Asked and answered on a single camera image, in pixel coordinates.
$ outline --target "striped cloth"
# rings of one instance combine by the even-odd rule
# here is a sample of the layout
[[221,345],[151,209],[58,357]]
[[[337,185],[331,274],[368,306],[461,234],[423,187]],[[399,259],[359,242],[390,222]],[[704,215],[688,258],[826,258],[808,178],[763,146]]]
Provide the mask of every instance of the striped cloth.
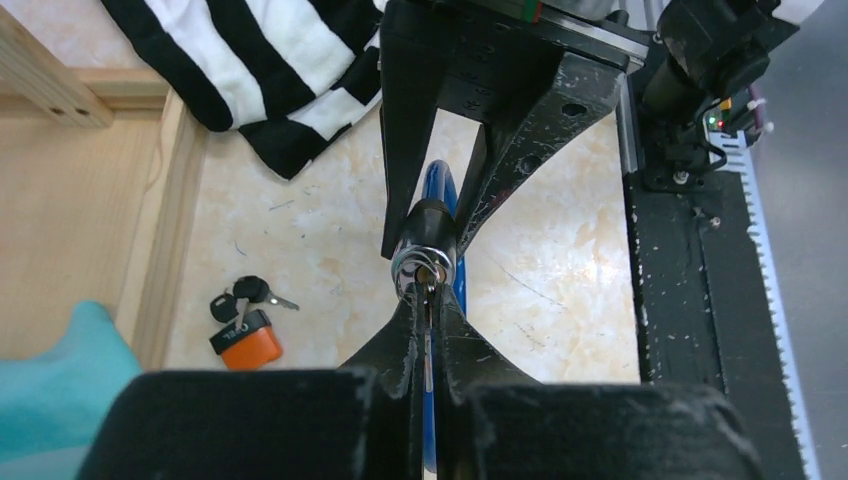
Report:
[[387,0],[101,0],[212,131],[291,179],[380,100]]

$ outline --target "wooden board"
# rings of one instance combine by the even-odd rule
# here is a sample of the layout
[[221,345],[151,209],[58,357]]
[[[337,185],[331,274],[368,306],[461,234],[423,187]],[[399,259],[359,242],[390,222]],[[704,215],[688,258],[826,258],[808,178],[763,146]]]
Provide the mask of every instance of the wooden board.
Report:
[[0,7],[0,73],[15,89],[63,125],[108,127],[114,112]]
[[94,299],[158,366],[204,139],[174,94],[161,121],[119,112],[106,129],[0,118],[0,358],[45,351]]
[[[158,116],[170,87],[149,68],[73,68],[71,71],[112,110],[151,110]],[[41,118],[43,110],[0,79],[0,116]]]

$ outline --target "marble floor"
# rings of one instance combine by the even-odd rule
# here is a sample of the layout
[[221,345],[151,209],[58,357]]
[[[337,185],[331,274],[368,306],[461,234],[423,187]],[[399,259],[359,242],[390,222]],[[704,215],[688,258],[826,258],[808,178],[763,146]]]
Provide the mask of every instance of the marble floor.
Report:
[[[65,64],[143,63],[97,0],[0,0]],[[428,159],[461,179],[476,126],[441,112]],[[519,189],[467,254],[469,320],[539,380],[639,379],[615,119],[585,132]],[[334,367],[397,300],[379,256],[385,185],[372,112],[292,182],[236,133],[210,136],[169,368],[221,369],[208,302],[241,275],[299,312],[268,306],[285,354],[267,368]]]

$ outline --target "car key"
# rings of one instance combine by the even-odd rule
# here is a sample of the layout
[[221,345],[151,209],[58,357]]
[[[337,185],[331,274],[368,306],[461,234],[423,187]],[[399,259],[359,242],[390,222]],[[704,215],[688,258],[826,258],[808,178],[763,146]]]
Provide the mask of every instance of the car key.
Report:
[[239,278],[233,285],[233,295],[236,298],[246,298],[250,303],[268,302],[271,305],[282,305],[291,310],[300,310],[300,306],[296,303],[274,295],[268,282],[256,275]]
[[230,323],[235,319],[237,328],[241,328],[241,322],[247,310],[246,307],[247,299],[236,298],[226,291],[209,303],[209,311],[212,312],[212,318],[221,323]]
[[231,294],[224,292],[209,303],[209,311],[215,320],[221,323],[229,323],[230,320],[239,316],[238,300]]

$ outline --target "black metal bracket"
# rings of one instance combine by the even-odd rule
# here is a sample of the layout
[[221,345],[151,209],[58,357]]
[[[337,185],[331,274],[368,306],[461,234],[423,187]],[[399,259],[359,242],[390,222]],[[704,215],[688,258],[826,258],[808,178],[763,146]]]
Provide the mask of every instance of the black metal bracket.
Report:
[[457,205],[461,256],[554,153],[610,114],[629,58],[552,24],[470,2],[389,2],[380,28],[381,126],[391,258],[438,108],[481,123]]
[[724,392],[766,478],[804,478],[741,179],[715,171],[674,184],[665,126],[639,104],[666,55],[653,46],[629,79],[639,171],[624,194],[642,381]]

